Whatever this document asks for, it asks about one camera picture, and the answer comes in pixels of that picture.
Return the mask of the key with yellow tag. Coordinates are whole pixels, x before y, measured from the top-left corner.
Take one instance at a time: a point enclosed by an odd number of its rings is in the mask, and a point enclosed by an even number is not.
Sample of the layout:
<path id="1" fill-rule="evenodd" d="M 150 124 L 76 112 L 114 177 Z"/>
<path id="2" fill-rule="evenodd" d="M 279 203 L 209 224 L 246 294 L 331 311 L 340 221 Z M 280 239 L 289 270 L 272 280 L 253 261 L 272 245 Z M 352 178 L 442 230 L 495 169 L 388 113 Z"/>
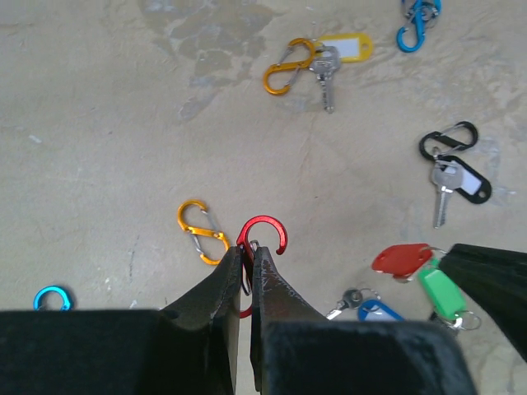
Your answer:
<path id="1" fill-rule="evenodd" d="M 323 35 L 315 41 L 315 57 L 309 70 L 316 76 L 322 90 L 324 110 L 335 110 L 333 78 L 343 63 L 361 63 L 370 58 L 374 45 L 366 33 Z"/>

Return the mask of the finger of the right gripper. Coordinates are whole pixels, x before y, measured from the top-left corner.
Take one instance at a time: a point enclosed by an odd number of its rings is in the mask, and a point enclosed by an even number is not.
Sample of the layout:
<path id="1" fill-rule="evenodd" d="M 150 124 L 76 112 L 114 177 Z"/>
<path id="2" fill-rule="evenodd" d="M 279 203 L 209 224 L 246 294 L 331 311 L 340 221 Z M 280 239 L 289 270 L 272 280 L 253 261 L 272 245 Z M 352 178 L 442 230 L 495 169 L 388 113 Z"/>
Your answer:
<path id="1" fill-rule="evenodd" d="M 525 359 L 526 254 L 455 244 L 439 269 L 491 317 Z"/>

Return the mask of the key with black tag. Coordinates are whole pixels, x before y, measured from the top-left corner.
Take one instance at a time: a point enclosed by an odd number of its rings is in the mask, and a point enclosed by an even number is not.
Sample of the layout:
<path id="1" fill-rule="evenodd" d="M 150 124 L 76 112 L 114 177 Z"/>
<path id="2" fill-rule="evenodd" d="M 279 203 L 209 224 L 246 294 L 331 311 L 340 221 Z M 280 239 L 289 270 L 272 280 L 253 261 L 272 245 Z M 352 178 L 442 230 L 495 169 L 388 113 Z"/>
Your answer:
<path id="1" fill-rule="evenodd" d="M 472 204 L 483 204 L 492 196 L 490 182 L 456 156 L 438 156 L 431 171 L 431 182 L 436 186 L 433 227 L 445 224 L 449 200 L 459 193 Z"/>

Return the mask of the key with red tag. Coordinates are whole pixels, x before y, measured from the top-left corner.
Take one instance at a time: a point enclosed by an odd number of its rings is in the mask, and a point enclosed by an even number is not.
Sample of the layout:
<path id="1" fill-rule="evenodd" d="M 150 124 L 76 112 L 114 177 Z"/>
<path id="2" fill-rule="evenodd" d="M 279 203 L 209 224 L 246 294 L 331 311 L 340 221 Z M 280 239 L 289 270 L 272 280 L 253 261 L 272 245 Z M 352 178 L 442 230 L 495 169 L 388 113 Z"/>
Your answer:
<path id="1" fill-rule="evenodd" d="M 444 249 L 426 243 L 396 244 L 380 252 L 371 264 L 374 272 L 408 283 L 432 273 L 446 255 Z"/>

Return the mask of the orange red carabiner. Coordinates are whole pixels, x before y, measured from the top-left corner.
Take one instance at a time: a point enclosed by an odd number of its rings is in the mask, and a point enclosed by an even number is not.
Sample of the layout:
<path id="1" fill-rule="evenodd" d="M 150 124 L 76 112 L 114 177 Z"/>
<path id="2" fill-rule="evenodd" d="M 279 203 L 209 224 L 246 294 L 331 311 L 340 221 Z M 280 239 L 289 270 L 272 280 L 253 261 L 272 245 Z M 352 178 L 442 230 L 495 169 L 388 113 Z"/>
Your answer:
<path id="1" fill-rule="evenodd" d="M 306 59 L 297 60 L 295 62 L 285 63 L 286 58 L 294 52 L 296 47 L 302 46 L 307 52 L 308 56 Z M 314 60 L 316 54 L 315 42 L 307 38 L 295 38 L 291 40 L 283 55 L 280 57 L 277 63 L 270 65 L 263 74 L 263 87 L 270 95 L 285 95 L 291 86 L 295 83 L 302 70 L 307 69 L 311 62 Z M 270 84 L 270 77 L 275 73 L 280 72 L 292 72 L 293 75 L 290 80 L 281 88 L 273 88 Z"/>

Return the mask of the black carabiner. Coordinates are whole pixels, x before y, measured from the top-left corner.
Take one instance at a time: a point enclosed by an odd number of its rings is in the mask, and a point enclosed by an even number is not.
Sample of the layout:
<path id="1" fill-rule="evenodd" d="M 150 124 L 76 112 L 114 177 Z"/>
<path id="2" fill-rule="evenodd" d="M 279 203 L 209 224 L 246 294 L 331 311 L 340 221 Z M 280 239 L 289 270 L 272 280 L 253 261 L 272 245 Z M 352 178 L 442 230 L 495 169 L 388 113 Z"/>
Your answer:
<path id="1" fill-rule="evenodd" d="M 450 136 L 451 132 L 458 132 L 459 130 L 465 130 L 469 133 L 470 139 L 468 142 L 462 142 Z M 439 142 L 440 144 L 449 147 L 449 150 L 437 154 L 437 156 L 448 156 L 453 152 L 467 151 L 477 144 L 478 139 L 479 132 L 477 127 L 469 121 L 460 121 L 443 131 L 432 131 L 424 135 L 418 143 L 418 151 L 425 160 L 434 161 L 435 156 L 426 149 L 428 140 Z"/>

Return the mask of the teal carabiner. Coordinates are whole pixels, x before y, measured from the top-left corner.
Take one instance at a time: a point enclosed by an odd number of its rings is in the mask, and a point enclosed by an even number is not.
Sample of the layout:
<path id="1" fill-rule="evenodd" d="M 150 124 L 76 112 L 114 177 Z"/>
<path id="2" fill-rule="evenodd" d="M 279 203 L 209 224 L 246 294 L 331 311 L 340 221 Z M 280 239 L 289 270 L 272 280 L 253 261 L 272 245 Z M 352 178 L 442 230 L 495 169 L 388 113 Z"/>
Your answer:
<path id="1" fill-rule="evenodd" d="M 33 310 L 58 310 L 70 311 L 75 307 L 73 293 L 61 285 L 50 285 L 40 289 L 33 299 Z"/>

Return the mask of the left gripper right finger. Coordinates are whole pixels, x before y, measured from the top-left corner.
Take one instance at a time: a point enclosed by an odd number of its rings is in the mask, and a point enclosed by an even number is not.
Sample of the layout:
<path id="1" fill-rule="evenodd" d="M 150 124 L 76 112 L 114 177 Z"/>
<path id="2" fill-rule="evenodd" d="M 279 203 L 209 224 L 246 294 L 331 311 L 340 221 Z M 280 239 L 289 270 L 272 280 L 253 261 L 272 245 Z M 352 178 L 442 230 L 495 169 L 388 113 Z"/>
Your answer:
<path id="1" fill-rule="evenodd" d="M 250 361 L 262 394 L 475 394 L 459 343 L 430 321 L 338 321 L 254 253 Z"/>

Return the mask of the blue carabiner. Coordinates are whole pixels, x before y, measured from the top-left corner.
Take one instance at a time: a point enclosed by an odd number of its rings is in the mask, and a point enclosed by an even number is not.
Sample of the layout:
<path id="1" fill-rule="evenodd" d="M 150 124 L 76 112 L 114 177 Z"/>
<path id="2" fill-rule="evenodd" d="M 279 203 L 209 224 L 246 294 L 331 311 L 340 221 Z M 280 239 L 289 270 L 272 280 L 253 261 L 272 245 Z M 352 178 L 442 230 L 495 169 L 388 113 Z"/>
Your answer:
<path id="1" fill-rule="evenodd" d="M 420 15 L 416 15 L 410 20 L 407 19 L 396 35 L 396 44 L 399 49 L 404 53 L 418 51 L 425 42 L 427 26 L 433 20 L 424 22 Z"/>

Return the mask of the key with green tag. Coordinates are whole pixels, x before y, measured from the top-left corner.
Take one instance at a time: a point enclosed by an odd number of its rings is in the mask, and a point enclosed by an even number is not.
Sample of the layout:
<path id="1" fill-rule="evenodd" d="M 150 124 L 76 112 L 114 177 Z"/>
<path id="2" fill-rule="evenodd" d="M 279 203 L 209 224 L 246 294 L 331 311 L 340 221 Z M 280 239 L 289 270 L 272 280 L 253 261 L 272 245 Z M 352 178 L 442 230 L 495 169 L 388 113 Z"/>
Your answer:
<path id="1" fill-rule="evenodd" d="M 454 332 L 477 330 L 482 319 L 468 310 L 460 288 L 439 268 L 439 259 L 432 258 L 417 274 L 420 285 L 431 301 L 435 320 Z"/>

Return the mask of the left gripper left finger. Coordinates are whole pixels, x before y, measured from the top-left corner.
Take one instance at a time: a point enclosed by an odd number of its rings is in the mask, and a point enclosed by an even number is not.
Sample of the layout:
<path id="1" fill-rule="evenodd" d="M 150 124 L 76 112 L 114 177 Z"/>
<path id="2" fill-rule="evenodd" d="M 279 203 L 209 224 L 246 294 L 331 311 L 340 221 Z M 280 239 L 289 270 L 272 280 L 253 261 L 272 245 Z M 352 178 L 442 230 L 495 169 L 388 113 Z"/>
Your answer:
<path id="1" fill-rule="evenodd" d="M 232 394 L 241 252 L 164 309 L 4 311 L 4 394 Z"/>

